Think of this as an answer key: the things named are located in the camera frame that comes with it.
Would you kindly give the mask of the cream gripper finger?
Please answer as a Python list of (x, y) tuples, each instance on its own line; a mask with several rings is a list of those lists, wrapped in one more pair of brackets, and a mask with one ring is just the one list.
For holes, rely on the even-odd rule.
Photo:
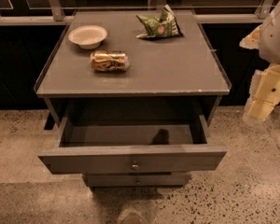
[(244, 49), (258, 49), (259, 48), (259, 33), (261, 26), (256, 27), (249, 35), (244, 37), (239, 46)]
[(265, 121), (273, 112), (274, 106), (269, 103), (257, 102), (249, 97), (245, 104), (243, 120), (245, 122)]

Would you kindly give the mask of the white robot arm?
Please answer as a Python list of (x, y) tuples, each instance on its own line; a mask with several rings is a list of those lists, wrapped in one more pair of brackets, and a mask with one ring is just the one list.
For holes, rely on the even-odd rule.
[(264, 71), (255, 71), (245, 104), (243, 120), (256, 125), (280, 103), (280, 1), (260, 26), (241, 40), (240, 46), (257, 49), (260, 58), (270, 63)]

